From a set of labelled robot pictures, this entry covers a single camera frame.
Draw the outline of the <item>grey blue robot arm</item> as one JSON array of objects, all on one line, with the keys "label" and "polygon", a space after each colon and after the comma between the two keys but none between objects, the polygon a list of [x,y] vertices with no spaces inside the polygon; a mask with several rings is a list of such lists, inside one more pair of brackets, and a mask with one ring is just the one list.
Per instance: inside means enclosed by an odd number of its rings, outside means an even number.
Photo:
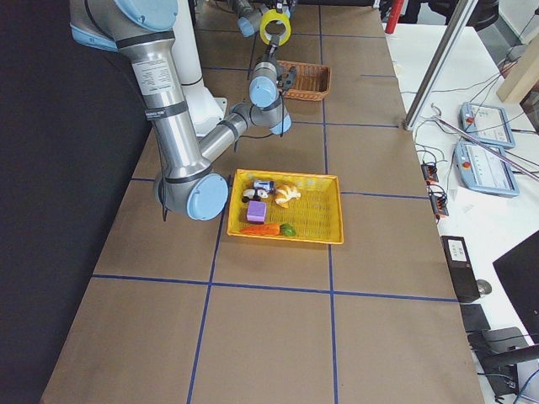
[{"label": "grey blue robot arm", "polygon": [[157,137],[161,172],[154,193],[163,212],[199,221],[216,217],[228,187],[213,162],[252,126],[273,135],[291,127],[278,88],[277,41],[255,67],[249,102],[225,114],[204,84],[186,1],[72,1],[70,17],[77,43],[131,62]]}]

